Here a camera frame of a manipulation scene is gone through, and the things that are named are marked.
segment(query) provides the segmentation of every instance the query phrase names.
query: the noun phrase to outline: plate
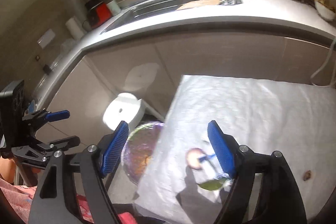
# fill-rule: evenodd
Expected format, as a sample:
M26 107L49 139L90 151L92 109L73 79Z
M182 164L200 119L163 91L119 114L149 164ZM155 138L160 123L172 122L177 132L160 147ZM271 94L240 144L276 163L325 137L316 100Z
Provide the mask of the plate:
M137 127L128 137L120 162L129 180L138 184L151 156L164 123L150 122Z

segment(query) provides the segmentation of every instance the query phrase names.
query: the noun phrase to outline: red appliance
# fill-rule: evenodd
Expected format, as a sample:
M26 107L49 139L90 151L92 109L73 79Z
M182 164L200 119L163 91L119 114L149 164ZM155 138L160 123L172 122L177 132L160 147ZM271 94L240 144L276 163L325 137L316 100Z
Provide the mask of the red appliance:
M107 22L113 15L107 5L99 0L84 0L88 11L87 20L92 29Z

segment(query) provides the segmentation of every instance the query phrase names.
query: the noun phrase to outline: blue lever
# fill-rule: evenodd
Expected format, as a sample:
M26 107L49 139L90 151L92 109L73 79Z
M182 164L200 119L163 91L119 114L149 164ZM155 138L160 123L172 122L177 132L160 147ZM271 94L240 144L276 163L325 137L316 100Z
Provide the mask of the blue lever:
M45 120L47 122L55 122L64 119L68 119L70 117L70 112L68 110L62 110L58 112L51 112L45 116Z
M118 160L120 159L120 154L127 141L128 133L128 124L124 121L121 121L113 133L113 140L102 156L100 172L104 178L117 166Z

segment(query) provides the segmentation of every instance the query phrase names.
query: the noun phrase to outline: white plate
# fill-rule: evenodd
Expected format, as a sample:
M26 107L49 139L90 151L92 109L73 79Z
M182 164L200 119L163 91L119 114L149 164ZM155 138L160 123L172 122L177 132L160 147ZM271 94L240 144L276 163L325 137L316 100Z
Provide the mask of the white plate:
M319 13L319 15L326 21L333 21L336 14L332 10L325 7L318 0L314 0L314 1L315 1L315 8L317 12Z

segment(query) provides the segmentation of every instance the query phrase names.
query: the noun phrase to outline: metal screw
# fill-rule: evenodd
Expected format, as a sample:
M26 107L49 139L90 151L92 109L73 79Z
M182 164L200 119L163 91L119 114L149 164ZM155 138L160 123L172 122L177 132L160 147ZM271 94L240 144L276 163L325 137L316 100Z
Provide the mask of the metal screw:
M247 151L249 151L249 148L246 145L241 145L241 146L239 146L239 150L241 152L247 152Z
M280 151L274 151L274 155L276 158L281 158L282 157L282 153Z
M62 155L62 151L61 150L57 150L55 153L54 153L54 156L55 158L58 158Z
M87 151L89 152L94 152L97 150L97 146L95 146L94 144L89 145L89 147L87 148Z

